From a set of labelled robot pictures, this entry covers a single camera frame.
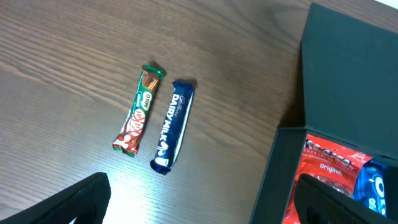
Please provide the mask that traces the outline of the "Dairy Milk chocolate bar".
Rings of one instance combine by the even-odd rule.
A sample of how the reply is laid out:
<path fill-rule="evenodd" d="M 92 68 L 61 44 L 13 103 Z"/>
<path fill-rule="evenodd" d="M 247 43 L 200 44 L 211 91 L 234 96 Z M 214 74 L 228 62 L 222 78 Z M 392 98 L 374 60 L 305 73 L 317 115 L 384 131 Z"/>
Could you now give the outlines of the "Dairy Milk chocolate bar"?
<path fill-rule="evenodd" d="M 166 175 L 172 170 L 181 149 L 187 121 L 192 107 L 194 87 L 189 82 L 174 81 L 174 91 L 160 132 L 151 168 Z"/>

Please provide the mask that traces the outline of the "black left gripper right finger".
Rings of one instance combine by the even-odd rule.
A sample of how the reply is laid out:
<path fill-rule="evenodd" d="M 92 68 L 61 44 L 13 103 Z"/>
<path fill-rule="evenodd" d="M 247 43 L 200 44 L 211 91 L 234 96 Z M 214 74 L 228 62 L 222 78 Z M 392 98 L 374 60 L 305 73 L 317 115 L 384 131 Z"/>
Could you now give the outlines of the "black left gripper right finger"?
<path fill-rule="evenodd" d="M 308 174 L 298 179 L 294 205 L 302 224 L 397 224 Z"/>

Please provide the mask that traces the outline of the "blue Oreo cookie pack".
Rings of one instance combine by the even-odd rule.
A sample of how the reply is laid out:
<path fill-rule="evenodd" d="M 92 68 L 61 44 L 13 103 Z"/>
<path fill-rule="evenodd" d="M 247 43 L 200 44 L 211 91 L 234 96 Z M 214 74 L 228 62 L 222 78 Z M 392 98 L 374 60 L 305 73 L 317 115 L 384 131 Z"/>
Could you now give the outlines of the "blue Oreo cookie pack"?
<path fill-rule="evenodd" d="M 356 179 L 353 198 L 364 207 L 388 218 L 394 208 L 396 169 L 375 159 L 365 163 Z"/>

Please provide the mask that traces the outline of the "dark green gift box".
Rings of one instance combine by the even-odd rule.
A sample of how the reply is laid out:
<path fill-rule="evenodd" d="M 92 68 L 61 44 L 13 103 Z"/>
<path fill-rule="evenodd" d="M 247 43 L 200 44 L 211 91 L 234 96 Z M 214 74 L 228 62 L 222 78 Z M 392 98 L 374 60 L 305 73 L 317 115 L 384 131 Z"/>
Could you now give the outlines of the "dark green gift box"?
<path fill-rule="evenodd" d="M 251 223 L 301 223 L 294 179 L 308 134 L 396 169 L 397 34 L 313 3 L 298 64 L 298 111 L 275 134 Z M 397 221 L 397 180 L 394 208 Z"/>

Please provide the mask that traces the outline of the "KitKat Milo chocolate bar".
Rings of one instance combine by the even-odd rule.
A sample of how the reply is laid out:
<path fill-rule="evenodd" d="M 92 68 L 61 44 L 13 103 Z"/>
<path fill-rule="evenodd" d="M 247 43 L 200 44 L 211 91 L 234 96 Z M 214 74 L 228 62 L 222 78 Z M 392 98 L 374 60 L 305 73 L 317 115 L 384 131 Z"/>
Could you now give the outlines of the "KitKat Milo chocolate bar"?
<path fill-rule="evenodd" d="M 134 101 L 119 134 L 112 143 L 115 151 L 122 151 L 131 157 L 137 154 L 157 87 L 164 77 L 161 70 L 151 65 L 141 67 Z"/>

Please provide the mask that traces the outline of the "red Hacks candy bag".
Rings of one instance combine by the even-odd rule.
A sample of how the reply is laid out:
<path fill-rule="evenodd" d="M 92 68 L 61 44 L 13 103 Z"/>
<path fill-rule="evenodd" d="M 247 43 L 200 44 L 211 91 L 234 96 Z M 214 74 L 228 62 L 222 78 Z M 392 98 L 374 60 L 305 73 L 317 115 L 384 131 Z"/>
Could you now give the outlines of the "red Hacks candy bag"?
<path fill-rule="evenodd" d="M 359 201 L 357 183 L 363 166 L 371 156 L 349 147 L 308 134 L 294 179 L 297 185 L 300 175 L 308 174 L 340 193 Z"/>

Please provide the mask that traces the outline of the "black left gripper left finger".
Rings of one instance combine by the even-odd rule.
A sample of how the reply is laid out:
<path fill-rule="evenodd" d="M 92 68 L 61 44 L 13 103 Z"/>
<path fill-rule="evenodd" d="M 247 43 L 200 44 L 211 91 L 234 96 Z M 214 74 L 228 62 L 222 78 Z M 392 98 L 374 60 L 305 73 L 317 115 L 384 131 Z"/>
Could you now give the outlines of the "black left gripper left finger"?
<path fill-rule="evenodd" d="M 107 174 L 97 172 L 61 192 L 27 208 L 1 223 L 90 223 L 103 222 L 111 197 Z"/>

